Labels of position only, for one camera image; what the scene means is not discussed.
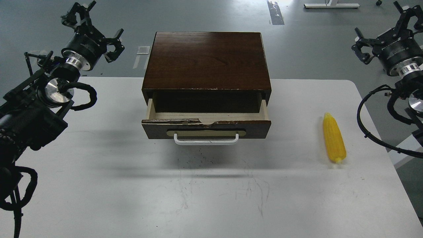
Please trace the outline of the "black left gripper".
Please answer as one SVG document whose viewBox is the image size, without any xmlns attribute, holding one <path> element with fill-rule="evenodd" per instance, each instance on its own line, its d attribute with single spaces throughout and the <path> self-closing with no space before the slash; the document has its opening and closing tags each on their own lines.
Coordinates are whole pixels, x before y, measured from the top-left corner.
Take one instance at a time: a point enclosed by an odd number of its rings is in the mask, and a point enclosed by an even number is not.
<svg viewBox="0 0 423 238">
<path fill-rule="evenodd" d="M 95 5 L 96 1 L 87 7 L 76 2 L 61 17 L 61 23 L 74 30 L 74 35 L 61 51 L 65 64 L 82 71 L 91 71 L 104 53 L 107 63 L 112 63 L 125 50 L 120 40 L 124 29 L 119 29 L 113 38 L 105 38 L 92 25 L 90 10 Z M 106 52 L 107 46 L 114 46 L 115 50 Z"/>
</svg>

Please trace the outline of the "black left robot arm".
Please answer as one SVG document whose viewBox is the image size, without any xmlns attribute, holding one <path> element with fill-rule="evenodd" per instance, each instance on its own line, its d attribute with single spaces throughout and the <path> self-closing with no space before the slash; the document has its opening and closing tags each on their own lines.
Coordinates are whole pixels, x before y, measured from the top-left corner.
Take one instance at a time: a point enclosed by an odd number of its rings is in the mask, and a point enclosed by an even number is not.
<svg viewBox="0 0 423 238">
<path fill-rule="evenodd" d="M 41 149 L 55 140 L 68 124 L 70 110 L 85 110 L 97 102 L 96 90 L 78 82 L 82 71 L 93 70 L 101 56 L 115 61 L 125 47 L 119 29 L 112 38 L 105 37 L 92 24 L 90 11 L 96 5 L 74 3 L 61 17 L 64 26 L 74 30 L 61 56 L 25 53 L 30 77 L 5 94 L 1 106 L 1 209 L 14 213 L 14 237 L 18 238 L 26 206 L 36 189 L 38 174 L 16 161 L 30 148 Z"/>
</svg>

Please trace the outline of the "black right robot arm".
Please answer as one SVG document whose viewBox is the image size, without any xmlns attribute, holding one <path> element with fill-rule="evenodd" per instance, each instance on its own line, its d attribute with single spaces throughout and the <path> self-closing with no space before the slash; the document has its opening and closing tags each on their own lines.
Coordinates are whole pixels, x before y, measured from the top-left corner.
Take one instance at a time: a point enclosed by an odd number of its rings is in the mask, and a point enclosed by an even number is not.
<svg viewBox="0 0 423 238">
<path fill-rule="evenodd" d="M 402 7 L 397 1 L 393 4 L 400 13 L 395 27 L 380 34 L 376 39 L 366 39 L 360 29 L 355 29 L 357 38 L 351 49 L 358 59 L 367 65 L 373 58 L 378 58 L 388 76 L 400 77 L 394 88 L 388 85 L 379 86 L 361 100 L 357 111 L 357 122 L 364 136 L 373 142 L 397 153 L 422 158 L 422 152 L 399 148 L 376 138 L 361 120 L 364 103 L 377 92 L 389 91 L 388 113 L 404 124 L 416 125 L 417 130 L 412 136 L 422 145 L 423 53 L 414 39 L 415 35 L 422 33 L 422 8 L 420 5 Z"/>
</svg>

